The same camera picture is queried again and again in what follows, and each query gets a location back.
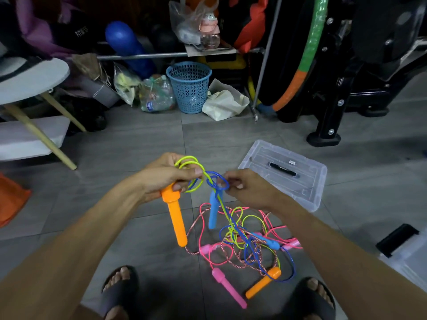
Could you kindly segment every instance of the sandal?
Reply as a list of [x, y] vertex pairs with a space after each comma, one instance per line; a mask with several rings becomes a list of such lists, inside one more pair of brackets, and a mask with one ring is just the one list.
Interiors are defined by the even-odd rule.
[[100, 313], [103, 318], [113, 307], [122, 306], [129, 319], [135, 319], [135, 299], [139, 290], [139, 279], [134, 267], [125, 265], [116, 268], [105, 280], [102, 290], [116, 272], [120, 272], [122, 267], [126, 267], [129, 270], [131, 277], [129, 280], [121, 279], [104, 292], [101, 291]]
[[284, 307], [283, 315], [285, 315], [285, 319], [301, 320], [310, 314], [316, 314], [322, 320], [335, 319], [336, 306], [331, 292], [325, 284], [318, 281], [319, 284], [323, 285], [324, 290], [334, 305], [333, 308], [330, 306], [328, 301], [307, 286], [307, 282], [311, 278], [312, 277], [306, 277], [302, 279], [296, 286], [291, 298]]

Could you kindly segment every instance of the round table top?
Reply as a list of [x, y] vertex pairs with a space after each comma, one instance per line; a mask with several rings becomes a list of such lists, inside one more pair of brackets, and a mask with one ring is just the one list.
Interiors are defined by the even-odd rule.
[[44, 60], [0, 83], [0, 105], [46, 92], [63, 82], [69, 74], [70, 68], [63, 60]]

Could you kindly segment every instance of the person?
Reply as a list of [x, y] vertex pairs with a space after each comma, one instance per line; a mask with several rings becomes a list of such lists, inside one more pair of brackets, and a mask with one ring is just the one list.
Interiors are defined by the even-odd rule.
[[[166, 153], [124, 179], [75, 224], [13, 269], [0, 283], [0, 319], [100, 319], [80, 301], [101, 258], [132, 213], [140, 204], [159, 198], [160, 190], [167, 185], [173, 183], [174, 190], [183, 192], [189, 180], [201, 177], [200, 167], [174, 167], [181, 157]], [[289, 227], [350, 319], [427, 319], [427, 294], [416, 285], [255, 172], [244, 169], [224, 176], [230, 183], [231, 196], [246, 206], [272, 212]], [[107, 306], [102, 314], [105, 319], [132, 319], [131, 300], [137, 283], [131, 266], [111, 273], [100, 288], [103, 305]], [[294, 318], [330, 320], [335, 304], [328, 288], [314, 278], [298, 284], [290, 301], [293, 297], [309, 301], [293, 305], [293, 311], [299, 308], [293, 313], [299, 316]]]

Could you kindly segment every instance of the fingernail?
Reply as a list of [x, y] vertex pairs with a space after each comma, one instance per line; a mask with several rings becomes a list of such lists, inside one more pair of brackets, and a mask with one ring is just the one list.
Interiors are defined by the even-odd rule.
[[202, 176], [202, 174], [203, 174], [203, 171], [201, 170], [201, 168], [200, 168], [200, 167], [196, 167], [196, 168], [194, 169], [194, 172], [195, 172], [195, 175], [196, 175], [196, 176]]
[[178, 191], [181, 189], [181, 185], [179, 185], [178, 183], [175, 183], [174, 185], [172, 185], [172, 191]]

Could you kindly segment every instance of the person's right hand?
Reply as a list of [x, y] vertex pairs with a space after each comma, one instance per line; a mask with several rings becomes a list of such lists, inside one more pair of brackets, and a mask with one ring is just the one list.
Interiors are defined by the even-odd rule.
[[224, 177], [230, 184], [226, 192], [253, 209], [271, 210], [278, 200], [288, 197], [248, 168], [228, 171]]

